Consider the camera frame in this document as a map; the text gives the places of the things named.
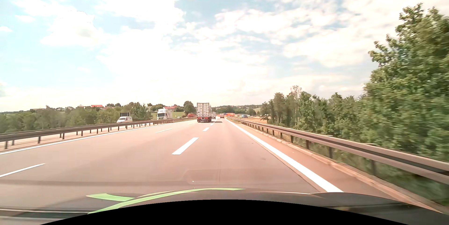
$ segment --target building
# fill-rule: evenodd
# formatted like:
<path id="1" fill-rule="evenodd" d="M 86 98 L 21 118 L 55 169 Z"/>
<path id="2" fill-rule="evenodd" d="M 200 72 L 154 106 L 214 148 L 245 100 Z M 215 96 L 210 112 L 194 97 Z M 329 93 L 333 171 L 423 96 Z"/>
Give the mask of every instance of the building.
<path id="1" fill-rule="evenodd" d="M 173 111 L 176 110 L 176 108 L 178 108 L 179 106 L 172 106 L 172 107 L 164 107 L 164 109 L 173 109 Z"/>

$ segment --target white truck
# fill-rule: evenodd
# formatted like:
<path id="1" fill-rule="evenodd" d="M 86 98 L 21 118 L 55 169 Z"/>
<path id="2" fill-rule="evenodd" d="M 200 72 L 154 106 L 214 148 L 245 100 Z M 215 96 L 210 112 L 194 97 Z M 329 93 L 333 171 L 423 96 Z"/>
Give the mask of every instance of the white truck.
<path id="1" fill-rule="evenodd" d="M 158 109 L 158 120 L 173 119 L 173 109 Z"/>
<path id="2" fill-rule="evenodd" d="M 197 103 L 197 122 L 210 123 L 212 121 L 212 107 L 209 102 Z"/>

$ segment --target white van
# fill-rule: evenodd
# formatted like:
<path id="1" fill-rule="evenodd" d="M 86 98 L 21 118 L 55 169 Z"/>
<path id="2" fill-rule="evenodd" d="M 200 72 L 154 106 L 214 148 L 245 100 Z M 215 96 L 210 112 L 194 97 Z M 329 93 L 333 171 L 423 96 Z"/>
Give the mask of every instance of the white van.
<path id="1" fill-rule="evenodd" d="M 117 120 L 117 123 L 131 123 L 132 117 L 131 116 L 122 116 Z"/>

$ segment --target green stripe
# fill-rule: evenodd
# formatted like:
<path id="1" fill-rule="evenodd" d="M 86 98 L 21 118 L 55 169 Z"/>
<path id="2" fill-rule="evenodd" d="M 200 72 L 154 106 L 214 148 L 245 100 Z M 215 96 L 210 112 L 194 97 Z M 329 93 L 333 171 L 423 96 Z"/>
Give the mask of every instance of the green stripe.
<path id="1" fill-rule="evenodd" d="M 152 199 L 158 199 L 158 198 L 167 197 L 167 196 L 171 196 L 171 195 L 176 195 L 176 194 L 181 194 L 181 193 L 190 193 L 190 192 L 201 191 L 201 190 L 231 190 L 231 191 L 234 191 L 234 190 L 244 190 L 244 189 L 242 189 L 242 188 L 202 188 L 202 189 L 191 189 L 191 190 L 184 190 L 184 191 L 178 191 L 178 192 L 164 193 L 164 194 L 149 196 L 149 197 L 140 198 L 140 199 L 133 199 L 133 200 L 129 200 L 126 202 L 118 203 L 118 204 L 115 204 L 115 205 L 112 205 L 112 206 L 109 206 L 109 207 L 106 207 L 106 208 L 103 208 L 103 209 L 100 209 L 97 211 L 90 212 L 89 214 L 107 211 L 107 210 L 113 210 L 113 209 L 117 209 L 120 207 L 132 205 L 132 204 L 136 204 L 139 202 L 144 202 L 144 201 L 148 201 L 148 200 L 152 200 Z"/>
<path id="2" fill-rule="evenodd" d="M 114 201 L 127 201 L 130 199 L 135 199 L 135 197 L 124 197 L 124 196 L 111 195 L 107 193 L 97 193 L 86 196 L 95 199 L 114 200 Z"/>

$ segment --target distant vehicle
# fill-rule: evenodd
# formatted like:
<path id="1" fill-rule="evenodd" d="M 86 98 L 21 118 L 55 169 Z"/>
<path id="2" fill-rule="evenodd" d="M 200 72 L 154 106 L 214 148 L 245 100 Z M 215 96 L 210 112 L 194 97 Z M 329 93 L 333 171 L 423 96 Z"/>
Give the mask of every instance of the distant vehicle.
<path id="1" fill-rule="evenodd" d="M 173 119 L 173 109 L 158 109 L 158 120 Z"/>
<path id="2" fill-rule="evenodd" d="M 131 116 L 122 116 L 117 120 L 117 123 L 132 123 Z"/>
<path id="3" fill-rule="evenodd" d="M 210 123 L 211 121 L 212 107 L 210 103 L 197 103 L 197 122 Z"/>

